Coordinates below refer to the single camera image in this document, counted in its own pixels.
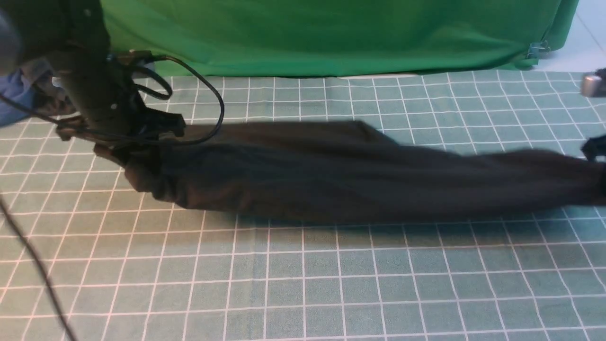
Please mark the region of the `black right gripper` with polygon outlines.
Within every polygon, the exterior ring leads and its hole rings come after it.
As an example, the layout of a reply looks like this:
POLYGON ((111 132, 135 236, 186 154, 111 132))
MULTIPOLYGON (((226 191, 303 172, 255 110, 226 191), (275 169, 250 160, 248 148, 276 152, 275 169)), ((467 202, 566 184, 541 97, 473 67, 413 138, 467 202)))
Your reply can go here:
POLYGON ((605 160, 606 157, 606 136, 589 138, 581 147, 580 151, 589 162, 605 160))

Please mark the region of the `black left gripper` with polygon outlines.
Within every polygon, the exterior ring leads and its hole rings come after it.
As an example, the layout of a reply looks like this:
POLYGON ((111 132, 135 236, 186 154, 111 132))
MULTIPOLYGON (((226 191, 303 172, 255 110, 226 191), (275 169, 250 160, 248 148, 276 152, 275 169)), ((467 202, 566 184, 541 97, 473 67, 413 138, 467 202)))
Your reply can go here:
POLYGON ((65 142, 78 138, 101 153, 117 151, 118 159, 159 144, 161 136, 182 137, 186 123, 145 105, 139 91, 169 99, 171 86, 143 66, 112 66, 108 71, 62 71, 59 80, 78 116, 61 119, 57 134, 65 142))

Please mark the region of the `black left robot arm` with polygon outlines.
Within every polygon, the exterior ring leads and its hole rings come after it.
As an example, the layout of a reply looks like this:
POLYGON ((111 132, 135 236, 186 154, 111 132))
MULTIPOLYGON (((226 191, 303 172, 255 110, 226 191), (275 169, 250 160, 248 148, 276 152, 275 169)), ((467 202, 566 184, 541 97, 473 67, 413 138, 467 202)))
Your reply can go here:
POLYGON ((182 116, 148 108, 133 79, 135 73, 160 77, 110 53, 100 1, 3 0, 0 6, 1 74, 46 60, 79 113, 56 122, 61 140, 132 151, 184 136, 182 116))

